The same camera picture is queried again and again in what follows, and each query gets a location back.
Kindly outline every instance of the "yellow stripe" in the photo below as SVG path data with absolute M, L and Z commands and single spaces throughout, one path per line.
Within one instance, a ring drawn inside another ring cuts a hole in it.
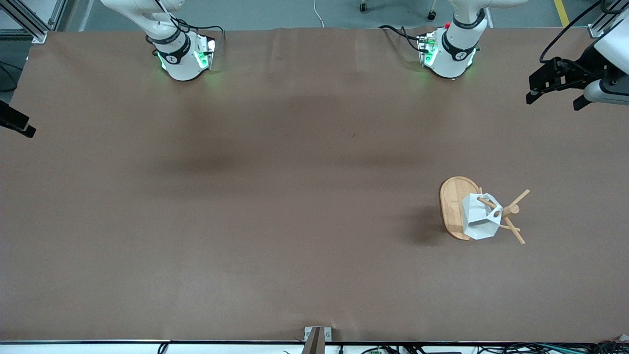
M 570 23 L 570 20 L 568 20 L 568 14 L 565 13 L 564 2 L 561 0 L 553 0 L 553 1 L 555 1 L 555 7 L 557 8 L 557 14 L 559 14 L 561 25 L 566 27 Z

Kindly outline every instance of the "wooden tray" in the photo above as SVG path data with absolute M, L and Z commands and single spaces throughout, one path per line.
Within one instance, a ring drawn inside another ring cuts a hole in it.
M 452 237 L 469 240 L 463 233 L 463 198 L 470 193 L 482 194 L 482 190 L 472 180 L 457 176 L 443 182 L 439 190 L 443 223 Z

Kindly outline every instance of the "gray floor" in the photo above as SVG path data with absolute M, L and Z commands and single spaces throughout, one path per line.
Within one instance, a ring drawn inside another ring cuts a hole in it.
M 569 19 L 575 18 L 593 0 L 563 0 Z M 446 0 L 438 0 L 437 18 L 426 19 L 430 0 L 368 0 L 369 10 L 358 11 L 359 0 L 317 0 L 317 10 L 327 27 L 375 28 L 393 26 L 441 26 L 452 19 L 452 7 Z M 273 28 L 319 27 L 313 11 L 313 0 L 187 0 L 178 17 L 197 26 L 220 25 L 225 30 L 270 30 Z M 525 28 L 561 26 L 553 0 L 529 0 L 513 9 L 493 9 L 496 28 Z M 598 9 L 585 16 L 578 25 L 592 22 L 600 14 Z M 100 0 L 73 0 L 67 6 L 65 31 L 138 31 L 124 16 L 103 6 Z M 0 40 L 0 60 L 23 66 L 30 41 Z M 10 69 L 19 77 L 19 71 Z M 11 81 L 0 73 L 0 89 Z M 0 93 L 0 100 L 9 101 L 11 93 Z

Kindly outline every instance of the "table surface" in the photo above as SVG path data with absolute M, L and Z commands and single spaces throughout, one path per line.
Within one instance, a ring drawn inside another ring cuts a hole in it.
M 0 338 L 629 332 L 628 111 L 525 104 L 557 32 L 488 30 L 455 81 L 381 30 L 234 32 L 187 83 L 143 33 L 49 33 L 12 102 L 35 138 L 0 132 Z M 527 244 L 450 237 L 457 175 L 503 203 L 529 188 Z

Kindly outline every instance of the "oval wooden board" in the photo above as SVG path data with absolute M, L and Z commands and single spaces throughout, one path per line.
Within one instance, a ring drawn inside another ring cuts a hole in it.
M 481 189 L 467 177 L 457 176 L 443 182 L 439 190 L 441 215 L 448 233 L 460 240 L 469 240 L 463 233 L 463 198 L 470 193 L 481 193 Z

